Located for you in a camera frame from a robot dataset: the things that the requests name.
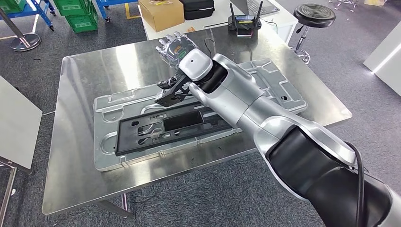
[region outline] green crate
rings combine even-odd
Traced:
[[[54,0],[62,16],[84,15],[89,13],[91,0]]]
[[[26,0],[0,0],[0,8],[7,14],[22,12],[25,5]]]
[[[75,33],[97,30],[98,17],[92,3],[89,5],[89,13],[86,15],[65,17]]]

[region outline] cardboard box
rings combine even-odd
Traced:
[[[184,7],[179,0],[169,0],[172,4],[149,4],[150,0],[139,0],[142,17],[156,31],[184,23]]]

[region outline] black case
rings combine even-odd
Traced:
[[[184,5],[184,18],[195,20],[210,17],[214,11],[213,0],[180,0]]]

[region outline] laptop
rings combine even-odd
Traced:
[[[263,1],[261,16],[280,11],[268,0],[231,0],[245,15],[257,15],[261,1]]]

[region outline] screw hole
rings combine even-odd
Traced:
[[[135,126],[137,126],[138,124],[139,124],[138,121],[133,121],[133,122],[131,123],[131,126],[132,126],[132,127],[135,127]]]

